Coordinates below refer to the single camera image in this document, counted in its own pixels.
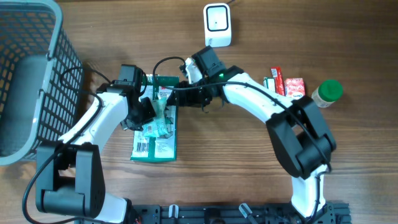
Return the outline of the red and white tissue pack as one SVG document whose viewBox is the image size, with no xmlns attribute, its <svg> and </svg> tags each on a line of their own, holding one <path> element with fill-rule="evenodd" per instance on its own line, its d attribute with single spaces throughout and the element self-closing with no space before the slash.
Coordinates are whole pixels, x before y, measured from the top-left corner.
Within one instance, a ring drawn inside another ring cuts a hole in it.
<svg viewBox="0 0 398 224">
<path fill-rule="evenodd" d="M 284 82 L 285 95 L 295 100 L 305 96 L 305 83 L 303 78 L 287 78 Z"/>
</svg>

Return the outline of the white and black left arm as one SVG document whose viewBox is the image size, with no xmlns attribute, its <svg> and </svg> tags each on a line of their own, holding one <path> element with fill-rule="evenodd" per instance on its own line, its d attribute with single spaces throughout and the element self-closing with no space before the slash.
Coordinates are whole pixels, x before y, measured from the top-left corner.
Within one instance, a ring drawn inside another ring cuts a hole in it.
<svg viewBox="0 0 398 224">
<path fill-rule="evenodd" d="M 117 126 L 141 131 L 155 117 L 144 97 L 146 74 L 135 65 L 122 65 L 119 77 L 102 84 L 94 102 L 74 127 L 56 142 L 37 148 L 35 204 L 42 213 L 68 216 L 68 221 L 132 223 L 131 201 L 106 191 L 100 152 Z"/>
</svg>

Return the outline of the red stick packet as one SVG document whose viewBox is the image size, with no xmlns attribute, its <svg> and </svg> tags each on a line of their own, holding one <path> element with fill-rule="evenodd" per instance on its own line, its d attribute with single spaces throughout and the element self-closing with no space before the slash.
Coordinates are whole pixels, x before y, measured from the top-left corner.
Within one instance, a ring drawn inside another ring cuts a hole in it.
<svg viewBox="0 0 398 224">
<path fill-rule="evenodd" d="M 284 80 L 283 80 L 281 68 L 280 67 L 271 67 L 271 74 L 275 81 L 275 92 L 284 96 L 285 95 L 285 87 L 284 87 Z"/>
</svg>

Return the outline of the green lid white jar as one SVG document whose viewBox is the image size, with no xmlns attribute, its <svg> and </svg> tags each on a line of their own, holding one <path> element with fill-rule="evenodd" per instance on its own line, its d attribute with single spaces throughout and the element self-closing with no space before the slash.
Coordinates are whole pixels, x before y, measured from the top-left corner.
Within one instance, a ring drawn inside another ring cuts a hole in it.
<svg viewBox="0 0 398 224">
<path fill-rule="evenodd" d="M 343 95 L 343 86 L 337 80 L 326 80 L 312 93 L 312 100 L 320 108 L 327 108 Z"/>
</svg>

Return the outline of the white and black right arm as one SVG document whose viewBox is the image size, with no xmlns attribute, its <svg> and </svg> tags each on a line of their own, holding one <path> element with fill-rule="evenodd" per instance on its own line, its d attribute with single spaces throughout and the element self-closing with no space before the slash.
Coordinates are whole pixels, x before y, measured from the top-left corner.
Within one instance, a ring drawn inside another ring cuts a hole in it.
<svg viewBox="0 0 398 224">
<path fill-rule="evenodd" d="M 331 172 L 336 141 L 315 102 L 274 93 L 235 65 L 226 67 L 205 47 L 179 67 L 187 80 L 172 88 L 167 103 L 204 108 L 219 97 L 240 106 L 266 125 L 275 156 L 292 176 L 292 206 L 308 223 L 325 206 L 323 176 Z"/>
</svg>

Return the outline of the green 3M sponge package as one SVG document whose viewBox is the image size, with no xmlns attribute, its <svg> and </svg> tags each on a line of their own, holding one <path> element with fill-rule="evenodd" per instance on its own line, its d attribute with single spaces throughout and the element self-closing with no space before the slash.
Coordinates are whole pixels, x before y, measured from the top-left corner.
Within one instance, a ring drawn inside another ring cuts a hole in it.
<svg viewBox="0 0 398 224">
<path fill-rule="evenodd" d="M 158 81 L 162 85 L 162 87 L 159 87 L 152 83 L 152 75 L 147 77 L 149 82 L 141 99 L 145 97 L 149 97 L 151 100 L 156 100 L 158 97 L 168 98 L 172 91 L 164 88 L 164 86 L 173 87 L 179 82 L 179 77 L 158 76 Z M 147 138 L 143 131 L 134 132 L 131 161 L 158 163 L 176 160 L 178 108 L 166 106 L 164 117 L 167 129 L 165 135 L 158 138 Z"/>
</svg>

